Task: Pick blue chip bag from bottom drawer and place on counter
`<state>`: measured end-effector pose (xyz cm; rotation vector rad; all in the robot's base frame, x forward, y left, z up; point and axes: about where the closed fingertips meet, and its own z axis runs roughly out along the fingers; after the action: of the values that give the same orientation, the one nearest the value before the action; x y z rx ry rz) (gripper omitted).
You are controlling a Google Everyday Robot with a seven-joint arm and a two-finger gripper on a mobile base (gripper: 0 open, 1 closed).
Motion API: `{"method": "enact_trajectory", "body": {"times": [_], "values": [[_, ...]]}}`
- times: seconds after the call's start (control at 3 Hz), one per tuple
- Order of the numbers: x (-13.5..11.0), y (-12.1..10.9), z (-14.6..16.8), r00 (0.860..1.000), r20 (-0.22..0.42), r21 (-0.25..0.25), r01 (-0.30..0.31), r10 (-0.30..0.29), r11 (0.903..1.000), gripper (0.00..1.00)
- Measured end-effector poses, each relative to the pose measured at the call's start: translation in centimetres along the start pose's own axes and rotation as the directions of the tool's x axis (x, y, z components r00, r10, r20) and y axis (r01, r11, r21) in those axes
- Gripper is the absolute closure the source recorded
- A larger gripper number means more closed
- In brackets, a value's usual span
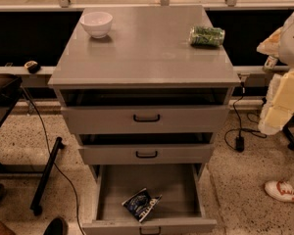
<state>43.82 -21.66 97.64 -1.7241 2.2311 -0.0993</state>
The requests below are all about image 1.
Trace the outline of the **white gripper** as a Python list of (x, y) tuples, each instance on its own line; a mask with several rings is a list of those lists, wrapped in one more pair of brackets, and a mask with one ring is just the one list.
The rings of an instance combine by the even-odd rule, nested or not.
[[(281, 27), (261, 42), (257, 51), (261, 54), (279, 57)], [(292, 118), (294, 113), (294, 69), (280, 80), (273, 98), (273, 106), (265, 104), (262, 108), (259, 130), (265, 135), (274, 135)]]

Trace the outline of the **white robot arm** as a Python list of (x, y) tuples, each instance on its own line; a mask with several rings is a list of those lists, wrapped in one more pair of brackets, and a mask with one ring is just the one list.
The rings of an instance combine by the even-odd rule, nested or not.
[(259, 44), (257, 51), (279, 59), (290, 68), (284, 75), (273, 76), (261, 111), (259, 130), (274, 135), (294, 114), (294, 12), (281, 28)]

